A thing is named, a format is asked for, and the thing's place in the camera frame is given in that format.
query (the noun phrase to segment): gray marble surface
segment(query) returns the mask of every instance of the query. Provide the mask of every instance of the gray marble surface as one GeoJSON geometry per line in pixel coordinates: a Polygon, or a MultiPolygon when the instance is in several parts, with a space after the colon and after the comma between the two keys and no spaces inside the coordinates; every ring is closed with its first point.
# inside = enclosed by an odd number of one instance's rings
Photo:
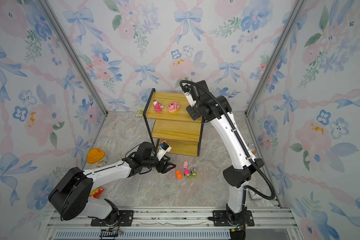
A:
{"type": "MultiPolygon", "coordinates": [[[[103,149],[108,164],[121,160],[125,153],[137,144],[147,141],[149,135],[142,117],[136,112],[110,112],[100,130],[94,147],[103,149]]],[[[247,144],[251,137],[242,112],[234,112],[235,121],[247,144]]],[[[154,120],[149,119],[152,127],[154,120]]],[[[188,161],[189,168],[197,167],[197,178],[177,179],[175,172],[158,173],[153,169],[148,174],[135,175],[104,185],[100,199],[110,199],[117,206],[124,207],[225,207],[228,202],[228,183],[223,170],[232,165],[219,134],[211,123],[204,124],[199,157],[168,154],[176,170],[183,171],[183,162],[188,161]]],[[[86,164],[85,169],[94,166],[86,164]]],[[[256,172],[250,180],[251,186],[265,194],[269,188],[256,172]]],[[[248,207],[273,207],[266,199],[252,200],[247,193],[248,207]]]]}

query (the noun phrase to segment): yellow lid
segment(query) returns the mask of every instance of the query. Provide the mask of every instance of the yellow lid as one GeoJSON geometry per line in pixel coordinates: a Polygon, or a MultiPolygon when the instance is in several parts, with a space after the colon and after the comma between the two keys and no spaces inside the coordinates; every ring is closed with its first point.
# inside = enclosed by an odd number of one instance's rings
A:
{"type": "Polygon", "coordinates": [[[98,161],[100,161],[104,156],[106,155],[106,153],[98,148],[92,148],[87,155],[87,162],[89,164],[93,164],[96,163],[98,161]]]}

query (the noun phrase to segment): wallpaper wall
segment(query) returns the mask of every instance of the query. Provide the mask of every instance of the wallpaper wall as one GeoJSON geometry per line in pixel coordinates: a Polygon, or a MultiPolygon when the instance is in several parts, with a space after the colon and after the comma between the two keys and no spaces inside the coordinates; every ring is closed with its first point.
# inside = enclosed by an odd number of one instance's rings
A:
{"type": "Polygon", "coordinates": [[[41,236],[49,193],[102,121],[37,5],[0,0],[0,240],[41,236]]]}
{"type": "Polygon", "coordinates": [[[144,108],[152,88],[181,93],[185,77],[246,109],[294,2],[49,1],[110,111],[144,108]]]}
{"type": "Polygon", "coordinates": [[[360,0],[307,1],[251,117],[304,239],[360,239],[360,0]]]}

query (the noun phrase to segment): pink pig toy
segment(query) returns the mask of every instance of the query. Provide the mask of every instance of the pink pig toy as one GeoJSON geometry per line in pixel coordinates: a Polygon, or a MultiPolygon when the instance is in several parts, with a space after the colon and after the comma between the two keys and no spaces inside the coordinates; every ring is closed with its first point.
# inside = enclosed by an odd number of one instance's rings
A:
{"type": "Polygon", "coordinates": [[[167,106],[168,112],[170,113],[176,113],[180,110],[180,106],[176,102],[172,102],[167,106]]]}
{"type": "Polygon", "coordinates": [[[163,105],[161,105],[158,101],[154,100],[154,108],[155,108],[155,112],[161,113],[161,110],[163,109],[163,105]]]}

